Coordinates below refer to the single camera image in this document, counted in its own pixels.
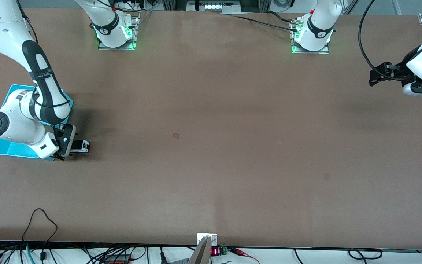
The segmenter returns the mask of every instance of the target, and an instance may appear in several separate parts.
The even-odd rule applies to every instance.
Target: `plug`
[[[160,264],[169,264],[169,262],[167,262],[164,251],[162,251],[162,248],[160,248]]]

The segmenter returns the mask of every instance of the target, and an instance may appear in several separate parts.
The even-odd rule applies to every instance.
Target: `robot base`
[[[298,17],[297,18],[297,22],[302,23],[302,17]],[[297,29],[300,30],[301,29],[301,25],[300,24],[292,24],[289,23],[289,28],[291,29]],[[304,53],[304,54],[330,54],[330,50],[328,49],[328,43],[325,44],[325,47],[323,47],[321,50],[318,51],[309,51],[306,50],[305,48],[303,48],[299,43],[295,42],[294,39],[299,37],[298,36],[298,32],[292,32],[291,31],[291,52],[292,53]]]
[[[32,90],[32,86],[27,85],[11,85],[9,88],[9,91],[7,92],[6,98],[4,99],[3,105],[7,101],[7,97],[15,90],[18,89],[27,89]],[[72,108],[73,107],[73,100],[65,93],[63,94],[66,96],[66,98],[69,100],[69,105]],[[62,124],[66,124],[69,117],[67,117],[65,120],[63,120]],[[89,142],[85,140],[73,140],[72,145],[70,146],[70,150],[68,154],[71,153],[86,153],[89,149]],[[15,142],[9,142],[7,140],[0,139],[0,155],[5,156],[12,156],[12,157],[23,157],[23,158],[31,158],[31,159],[38,159],[38,155],[27,145],[22,143],[15,143]],[[53,157],[48,157],[45,160],[47,161],[53,161]]]
[[[125,42],[120,47],[107,47],[104,45],[100,40],[99,36],[97,36],[97,40],[99,41],[99,50],[135,50],[136,49],[136,42],[138,40],[138,28],[139,28],[139,18],[141,17],[141,12],[138,13],[138,17],[134,17],[131,15],[127,15],[126,19],[126,25],[127,27],[123,28],[123,32],[127,37],[131,37],[130,40]]]

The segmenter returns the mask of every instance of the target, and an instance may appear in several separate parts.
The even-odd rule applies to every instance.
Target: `connector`
[[[47,259],[47,253],[45,251],[40,252],[40,260],[45,260]]]
[[[291,24],[302,26],[304,24],[304,22],[303,22],[303,20],[293,19],[293,20],[291,20]]]
[[[128,264],[128,262],[129,254],[108,255],[104,260],[104,264]]]
[[[166,255],[164,254],[162,249],[160,249],[160,264],[169,264],[169,262],[167,262]]]

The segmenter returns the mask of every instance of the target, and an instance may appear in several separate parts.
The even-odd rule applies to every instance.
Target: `green led light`
[[[125,28],[124,26],[122,26],[122,27],[121,27],[121,29],[122,29],[122,31],[123,31],[123,33],[124,33],[125,37],[126,37],[127,39],[130,39],[130,38],[131,38],[131,29],[127,29],[127,28]]]

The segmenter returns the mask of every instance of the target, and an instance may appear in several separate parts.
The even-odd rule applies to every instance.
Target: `red wire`
[[[254,258],[254,257],[250,256],[249,254],[246,254],[245,252],[243,252],[243,251],[242,251],[242,250],[240,250],[240,249],[238,249],[238,250],[237,250],[237,253],[238,253],[240,256],[242,256],[242,257],[249,257],[249,258],[251,258],[251,259],[254,259],[256,262],[258,262],[258,264],[261,264],[261,263],[260,263],[260,261],[258,261],[258,259],[256,259],[256,258]]]
[[[245,257],[249,257],[249,258],[251,258],[251,259],[254,259],[256,262],[258,262],[258,264],[261,264],[261,263],[258,261],[258,259],[256,259],[256,258],[254,258],[254,257],[250,256],[249,254],[247,254]]]

